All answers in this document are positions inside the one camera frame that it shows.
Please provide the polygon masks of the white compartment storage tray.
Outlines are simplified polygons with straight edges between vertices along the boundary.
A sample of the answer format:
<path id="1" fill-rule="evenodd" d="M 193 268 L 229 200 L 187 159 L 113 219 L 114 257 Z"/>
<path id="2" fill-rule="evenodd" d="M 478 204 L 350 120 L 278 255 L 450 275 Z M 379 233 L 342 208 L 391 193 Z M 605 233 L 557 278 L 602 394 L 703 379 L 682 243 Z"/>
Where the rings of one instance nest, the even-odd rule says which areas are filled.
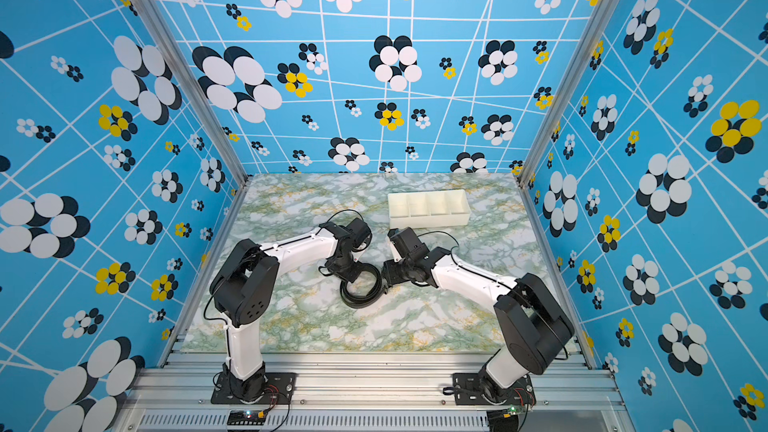
<path id="1" fill-rule="evenodd" d="M 465 226 L 471 215 L 463 189 L 390 193 L 388 207 L 391 229 Z"/>

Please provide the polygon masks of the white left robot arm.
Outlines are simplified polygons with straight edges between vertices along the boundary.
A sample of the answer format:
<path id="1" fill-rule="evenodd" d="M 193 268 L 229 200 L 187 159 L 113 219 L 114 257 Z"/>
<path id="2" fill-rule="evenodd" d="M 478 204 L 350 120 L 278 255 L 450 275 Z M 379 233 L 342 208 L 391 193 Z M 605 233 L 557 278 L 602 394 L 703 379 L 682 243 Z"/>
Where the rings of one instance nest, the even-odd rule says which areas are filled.
<path id="1" fill-rule="evenodd" d="M 303 236 L 262 246 L 249 239 L 236 244 L 210 285 L 214 307 L 225 322 L 227 356 L 222 386 L 233 398 L 255 403 L 265 393 L 260 318 L 267 311 L 278 277 L 320 260 L 347 277 L 359 265 L 354 254 L 370 244 L 369 232 L 318 228 Z"/>

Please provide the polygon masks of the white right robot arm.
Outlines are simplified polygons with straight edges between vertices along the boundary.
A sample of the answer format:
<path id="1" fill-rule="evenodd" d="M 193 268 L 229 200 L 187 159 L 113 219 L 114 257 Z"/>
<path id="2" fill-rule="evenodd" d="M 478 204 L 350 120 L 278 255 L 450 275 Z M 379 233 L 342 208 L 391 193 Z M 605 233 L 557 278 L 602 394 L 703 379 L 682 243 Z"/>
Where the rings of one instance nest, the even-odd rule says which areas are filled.
<path id="1" fill-rule="evenodd" d="M 472 391 L 492 404 L 527 395 L 522 379 L 541 375 L 566 350 L 574 326 L 543 280 L 531 273 L 515 278 L 436 252 L 414 261 L 402 258 L 383 265 L 388 286 L 405 282 L 455 292 L 494 313 L 503 345 L 478 372 Z"/>

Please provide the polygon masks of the black belt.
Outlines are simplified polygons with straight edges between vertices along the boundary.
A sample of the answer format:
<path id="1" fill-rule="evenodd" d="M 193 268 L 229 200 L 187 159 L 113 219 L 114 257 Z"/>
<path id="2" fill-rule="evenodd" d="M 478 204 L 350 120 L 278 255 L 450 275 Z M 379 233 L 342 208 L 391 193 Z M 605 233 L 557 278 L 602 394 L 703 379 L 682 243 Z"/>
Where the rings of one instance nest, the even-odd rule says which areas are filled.
<path id="1" fill-rule="evenodd" d="M 362 309 L 373 305 L 384 293 L 384 281 L 381 271 L 377 267 L 369 263 L 362 263 L 359 265 L 358 271 L 372 275 L 375 281 L 369 291 L 362 295 L 352 293 L 349 290 L 349 281 L 342 280 L 340 282 L 340 298 L 345 305 L 353 309 Z"/>

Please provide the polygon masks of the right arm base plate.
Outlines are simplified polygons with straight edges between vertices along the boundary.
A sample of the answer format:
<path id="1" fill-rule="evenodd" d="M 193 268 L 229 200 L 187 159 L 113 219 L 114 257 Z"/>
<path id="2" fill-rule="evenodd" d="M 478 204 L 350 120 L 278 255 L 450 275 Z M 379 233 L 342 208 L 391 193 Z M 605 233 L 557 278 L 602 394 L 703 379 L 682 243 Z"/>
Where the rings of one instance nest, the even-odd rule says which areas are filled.
<path id="1" fill-rule="evenodd" d="M 525 408 L 536 404 L 536 396 L 529 375 L 517 379 L 509 387 L 501 387 L 487 374 L 454 373 L 452 384 L 442 389 L 460 406 L 513 406 Z"/>

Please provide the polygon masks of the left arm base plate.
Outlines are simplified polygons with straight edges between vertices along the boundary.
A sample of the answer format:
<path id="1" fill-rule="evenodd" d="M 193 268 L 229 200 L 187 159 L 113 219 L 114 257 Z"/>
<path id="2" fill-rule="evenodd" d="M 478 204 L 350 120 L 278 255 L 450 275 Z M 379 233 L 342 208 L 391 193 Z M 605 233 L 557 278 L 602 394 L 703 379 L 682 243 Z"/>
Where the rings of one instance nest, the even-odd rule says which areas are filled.
<path id="1" fill-rule="evenodd" d="M 210 402 L 215 405 L 287 405 L 295 392 L 296 373 L 258 372 L 248 380 L 240 380 L 230 372 L 214 376 Z"/>

